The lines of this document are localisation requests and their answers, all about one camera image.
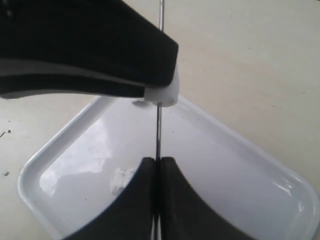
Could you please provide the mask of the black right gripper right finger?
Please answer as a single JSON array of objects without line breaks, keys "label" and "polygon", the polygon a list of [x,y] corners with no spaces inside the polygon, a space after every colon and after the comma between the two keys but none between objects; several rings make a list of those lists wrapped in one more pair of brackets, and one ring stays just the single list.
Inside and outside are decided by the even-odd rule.
[{"label": "black right gripper right finger", "polygon": [[196,193],[173,157],[159,161],[159,216],[163,240],[252,240]]}]

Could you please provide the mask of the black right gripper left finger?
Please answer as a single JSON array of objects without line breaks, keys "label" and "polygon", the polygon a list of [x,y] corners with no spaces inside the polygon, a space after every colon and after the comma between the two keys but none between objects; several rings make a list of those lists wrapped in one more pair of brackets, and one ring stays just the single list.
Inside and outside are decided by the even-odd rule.
[{"label": "black right gripper left finger", "polygon": [[98,217],[66,237],[67,240],[149,240],[154,215],[156,162],[141,160],[133,178]]}]

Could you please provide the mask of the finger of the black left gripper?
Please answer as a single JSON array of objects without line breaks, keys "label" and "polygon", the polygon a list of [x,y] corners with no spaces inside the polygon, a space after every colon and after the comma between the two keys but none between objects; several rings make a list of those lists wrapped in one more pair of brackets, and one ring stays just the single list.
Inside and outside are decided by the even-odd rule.
[{"label": "finger of the black left gripper", "polygon": [[147,88],[171,84],[178,44],[121,0],[3,0],[0,57]]},{"label": "finger of the black left gripper", "polygon": [[0,96],[18,99],[46,94],[87,94],[142,98],[145,88],[105,73],[49,62],[0,60]]}]

